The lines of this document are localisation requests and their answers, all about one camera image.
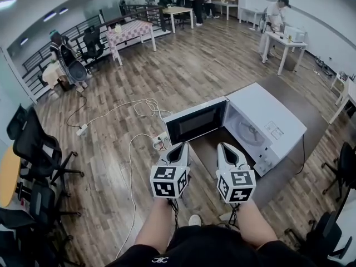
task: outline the black cap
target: black cap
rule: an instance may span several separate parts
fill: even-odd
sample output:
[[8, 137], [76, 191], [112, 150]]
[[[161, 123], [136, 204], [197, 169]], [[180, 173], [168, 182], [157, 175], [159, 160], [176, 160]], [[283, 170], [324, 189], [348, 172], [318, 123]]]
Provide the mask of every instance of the black cap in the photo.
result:
[[283, 2], [287, 7], [290, 8], [290, 5], [289, 5], [289, 0], [278, 0], [278, 1], [281, 1]]

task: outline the wood plank flooring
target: wood plank flooring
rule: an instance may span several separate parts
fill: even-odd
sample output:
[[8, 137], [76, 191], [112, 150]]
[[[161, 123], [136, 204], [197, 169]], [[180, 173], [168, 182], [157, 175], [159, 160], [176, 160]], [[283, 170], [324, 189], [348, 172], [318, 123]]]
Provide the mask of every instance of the wood plank flooring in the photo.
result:
[[[179, 112], [276, 73], [280, 60], [270, 58], [264, 65], [257, 53], [259, 33], [250, 31], [244, 23], [224, 19], [207, 20], [194, 30], [188, 26], [185, 30], [177, 28], [176, 34], [156, 40], [157, 52], [152, 51], [150, 42], [122, 51], [124, 66], [111, 60], [93, 75], [83, 93], [86, 105], [69, 123], [83, 125], [122, 103], [148, 97], [155, 98], [163, 110]], [[277, 48], [277, 52], [281, 54], [281, 49]], [[316, 67], [309, 55], [304, 56], [302, 65], [298, 73], [283, 71], [280, 78], [329, 120], [337, 110], [337, 96], [330, 91], [327, 80], [310, 70]], [[115, 259], [132, 222], [129, 142], [140, 133], [156, 136], [164, 126], [157, 114], [140, 117], [132, 105], [125, 105], [91, 123], [86, 133], [78, 137], [77, 129], [66, 126], [66, 121], [83, 103], [84, 98], [75, 90], [64, 93], [55, 88], [41, 98], [36, 110], [45, 131], [58, 138], [63, 154], [71, 150], [79, 153], [68, 166], [86, 174], [84, 178], [66, 176], [72, 197], [66, 200], [65, 208], [83, 213], [79, 219], [64, 219], [68, 233], [75, 237], [67, 248], [69, 256], [72, 260], [82, 259], [87, 266], [104, 266]], [[144, 104], [137, 109], [141, 114], [151, 114]], [[354, 145], [354, 135], [353, 123], [342, 113], [326, 131], [304, 171], [262, 210], [278, 237], [287, 244], [293, 246], [284, 236], [286, 228], [294, 227], [305, 235], [310, 219], [319, 219], [323, 212], [338, 208], [334, 200], [336, 187], [322, 195], [333, 174], [320, 165], [337, 157], [344, 141]], [[132, 143], [131, 157], [137, 211], [124, 251], [134, 242], [149, 213], [149, 174], [159, 153], [148, 137], [139, 136]], [[206, 224], [218, 223], [218, 216], [229, 211], [229, 207], [219, 200], [216, 184], [193, 151], [191, 158], [192, 179], [179, 201], [179, 224], [186, 225], [192, 214], [201, 215]]]

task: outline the white shirt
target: white shirt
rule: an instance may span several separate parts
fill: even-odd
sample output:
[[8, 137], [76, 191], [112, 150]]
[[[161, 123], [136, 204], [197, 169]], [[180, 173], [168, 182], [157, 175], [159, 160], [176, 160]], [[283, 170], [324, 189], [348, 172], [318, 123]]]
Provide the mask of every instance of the white shirt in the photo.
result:
[[274, 2], [270, 6], [268, 6], [267, 22], [271, 22], [273, 25], [276, 25], [277, 27], [283, 25], [285, 22], [285, 7], [279, 8], [278, 2]]

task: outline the shoe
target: shoe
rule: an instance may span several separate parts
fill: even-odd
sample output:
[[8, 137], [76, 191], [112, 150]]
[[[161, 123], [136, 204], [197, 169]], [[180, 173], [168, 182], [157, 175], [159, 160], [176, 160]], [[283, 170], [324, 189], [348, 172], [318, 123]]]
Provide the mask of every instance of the shoe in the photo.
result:
[[189, 226], [192, 225], [197, 225], [197, 226], [201, 226], [201, 218], [198, 215], [193, 215], [190, 217], [189, 219]]
[[[263, 53], [260, 53], [260, 56], [262, 57], [263, 60]], [[266, 57], [266, 61], [268, 60], [268, 57]]]
[[83, 81], [81, 82], [81, 86], [85, 89], [88, 87], [88, 84], [85, 81]]
[[76, 91], [81, 93], [84, 91], [83, 87], [82, 86], [79, 86], [79, 87], [76, 87]]

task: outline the white logo on shirt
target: white logo on shirt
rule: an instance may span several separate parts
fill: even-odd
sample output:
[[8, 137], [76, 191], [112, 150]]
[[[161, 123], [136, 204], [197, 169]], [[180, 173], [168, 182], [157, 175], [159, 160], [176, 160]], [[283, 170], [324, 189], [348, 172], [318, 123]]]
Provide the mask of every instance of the white logo on shirt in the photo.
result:
[[154, 258], [153, 263], [167, 263], [168, 257]]

